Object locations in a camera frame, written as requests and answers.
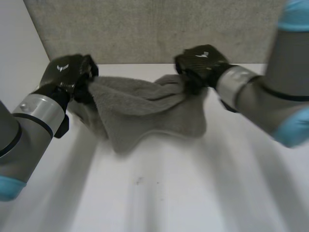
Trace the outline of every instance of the white wall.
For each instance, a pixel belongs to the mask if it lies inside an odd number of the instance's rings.
[[[0,100],[12,111],[49,62],[22,0],[0,1]]]

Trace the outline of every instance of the silver metal ring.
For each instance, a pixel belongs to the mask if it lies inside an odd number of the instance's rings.
[[[46,123],[55,134],[62,123],[65,113],[53,99],[41,94],[29,94],[13,111],[36,117]]]

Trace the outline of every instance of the gray backdrop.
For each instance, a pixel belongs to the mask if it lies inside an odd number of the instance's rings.
[[[171,63],[212,44],[233,63],[263,63],[285,0],[24,0],[49,58]]]

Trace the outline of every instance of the black band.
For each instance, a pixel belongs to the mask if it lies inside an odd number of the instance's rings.
[[[15,113],[15,114],[12,114],[12,115],[14,117],[26,118],[26,119],[29,119],[29,120],[39,124],[41,127],[43,127],[49,133],[51,139],[53,138],[54,134],[53,134],[52,129],[50,129],[50,127],[45,122],[38,119],[37,117],[34,117],[32,115],[21,114],[21,113]]]
[[[4,148],[0,151],[0,157],[4,156],[6,153],[8,153],[10,150],[12,150],[13,147],[18,143],[22,135],[22,130],[20,127],[20,124],[18,124],[18,131],[16,136],[13,138],[13,140]]]
[[[296,102],[309,102],[309,96],[293,96],[293,95],[287,95],[284,93],[280,93],[277,91],[274,91],[272,89],[269,89],[268,87],[266,87],[265,85],[261,84],[261,88],[266,92],[269,93],[277,98],[281,98],[284,100],[288,100],[288,101],[296,101]]]

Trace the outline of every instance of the white tabletop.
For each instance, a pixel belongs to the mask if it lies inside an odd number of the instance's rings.
[[[149,81],[175,72],[164,64],[99,68]],[[125,157],[70,115],[69,132],[51,142],[18,199],[0,203],[1,231],[308,231],[309,145],[280,146],[213,91],[204,109],[203,138],[150,135]]]

